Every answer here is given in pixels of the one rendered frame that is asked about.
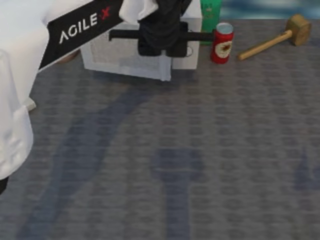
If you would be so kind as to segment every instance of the wooden handle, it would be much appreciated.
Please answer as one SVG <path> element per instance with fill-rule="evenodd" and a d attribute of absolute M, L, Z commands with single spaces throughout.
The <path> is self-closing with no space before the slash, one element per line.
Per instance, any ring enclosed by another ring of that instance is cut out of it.
<path fill-rule="evenodd" d="M 268 48 L 270 48 L 270 47 L 272 47 L 272 46 L 274 46 L 284 40 L 291 38 L 292 35 L 293 35 L 292 31 L 287 30 L 284 33 L 276 36 L 275 38 L 273 38 L 271 40 L 259 43 L 258 45 L 250 47 L 249 49 L 239 53 L 237 58 L 239 60 L 245 60 L 253 55 L 256 55 L 256 54 L 262 52 L 263 50 L 266 50 L 266 49 L 268 49 Z"/>

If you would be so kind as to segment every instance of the gray table surface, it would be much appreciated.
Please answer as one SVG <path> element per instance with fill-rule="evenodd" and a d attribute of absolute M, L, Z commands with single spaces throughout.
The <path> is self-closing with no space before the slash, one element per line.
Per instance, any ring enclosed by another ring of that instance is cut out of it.
<path fill-rule="evenodd" d="M 34 147 L 0 197 L 1 240 L 320 239 L 320 21 L 247 59 L 283 20 L 236 20 L 230 61 L 172 82 L 37 76 Z"/>

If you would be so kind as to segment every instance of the green container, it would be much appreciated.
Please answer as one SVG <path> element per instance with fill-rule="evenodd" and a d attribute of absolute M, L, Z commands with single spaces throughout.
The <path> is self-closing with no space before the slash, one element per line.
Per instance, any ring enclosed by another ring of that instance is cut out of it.
<path fill-rule="evenodd" d="M 202 32 L 211 33 L 220 21 L 222 0 L 201 0 Z"/>

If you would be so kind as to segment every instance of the soda can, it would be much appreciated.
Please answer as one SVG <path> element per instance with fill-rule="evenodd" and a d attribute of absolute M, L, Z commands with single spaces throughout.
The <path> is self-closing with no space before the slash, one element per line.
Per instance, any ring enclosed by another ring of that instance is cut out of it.
<path fill-rule="evenodd" d="M 211 61 L 216 64 L 225 64 L 229 60 L 234 38 L 234 27 L 227 22 L 218 23 L 214 30 Z"/>

